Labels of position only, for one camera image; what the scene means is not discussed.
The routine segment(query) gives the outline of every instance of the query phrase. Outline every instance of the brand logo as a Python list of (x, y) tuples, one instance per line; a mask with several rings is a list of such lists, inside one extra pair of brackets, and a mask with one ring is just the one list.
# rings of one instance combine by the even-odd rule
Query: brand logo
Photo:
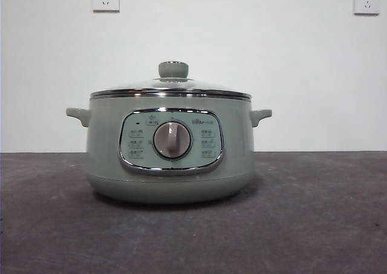
[(200, 119), (192, 120), (192, 124), (213, 124), (213, 121), (203, 121)]

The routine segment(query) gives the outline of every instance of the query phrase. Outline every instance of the lid knob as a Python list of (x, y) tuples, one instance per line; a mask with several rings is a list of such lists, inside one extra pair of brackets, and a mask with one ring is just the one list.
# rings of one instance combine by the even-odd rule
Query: lid knob
[(188, 76), (188, 64), (180, 61), (164, 61), (158, 65), (160, 77), (178, 77), (185, 79)]

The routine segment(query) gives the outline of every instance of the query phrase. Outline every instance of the table surface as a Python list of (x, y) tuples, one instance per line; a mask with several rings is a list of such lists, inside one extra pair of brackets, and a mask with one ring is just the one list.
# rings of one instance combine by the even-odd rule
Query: table surface
[(256, 153), (240, 193), (93, 192), (85, 154), (2, 154), (3, 273), (387, 273), (387, 152)]

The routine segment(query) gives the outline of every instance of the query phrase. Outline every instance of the sage green pot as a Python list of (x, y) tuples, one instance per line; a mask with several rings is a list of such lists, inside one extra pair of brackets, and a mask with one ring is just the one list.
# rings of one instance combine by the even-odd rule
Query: sage green pot
[(248, 94), (198, 88), (188, 66), (163, 62), (143, 88), (91, 94), (66, 114), (88, 128), (88, 180), (103, 195), (138, 203), (193, 203), (231, 195), (255, 173)]

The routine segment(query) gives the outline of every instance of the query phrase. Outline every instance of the chrome trim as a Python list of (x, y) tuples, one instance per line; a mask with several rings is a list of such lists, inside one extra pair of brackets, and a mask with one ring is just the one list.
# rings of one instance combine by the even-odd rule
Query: chrome trim
[[(220, 130), (220, 140), (221, 140), (221, 150), (219, 156), (211, 163), (208, 163), (206, 165), (197, 166), (197, 167), (189, 167), (189, 168), (150, 168), (150, 167), (144, 167), (135, 165), (129, 161), (127, 161), (121, 150), (121, 140), (122, 140), (122, 133), (123, 133), (123, 125), (125, 120), (133, 115), (138, 113), (151, 113), (151, 112), (183, 112), (183, 113), (200, 113), (200, 114), (209, 114), (215, 118), (215, 120), (219, 124), (219, 130)], [(221, 162), (221, 160), (224, 157), (224, 153), (226, 151), (226, 146), (224, 144), (224, 135), (223, 135), (223, 128), (220, 119), (218, 116), (211, 111), (207, 110), (199, 110), (199, 109), (189, 109), (189, 108), (154, 108), (154, 109), (137, 109), (135, 111), (132, 111), (128, 115), (126, 115), (122, 120), (121, 125), (121, 131), (120, 131), (120, 138), (119, 138), (119, 157), (122, 164), (124, 164), (127, 168), (130, 170), (138, 173), (138, 174), (149, 174), (149, 175), (190, 175), (190, 174), (201, 174), (205, 172), (209, 172), (211, 170), (214, 170)]]
[(96, 91), (90, 94), (90, 100), (116, 97), (208, 97), (216, 99), (244, 100), (251, 102), (251, 95), (233, 91), (197, 90), (197, 89), (130, 89)]

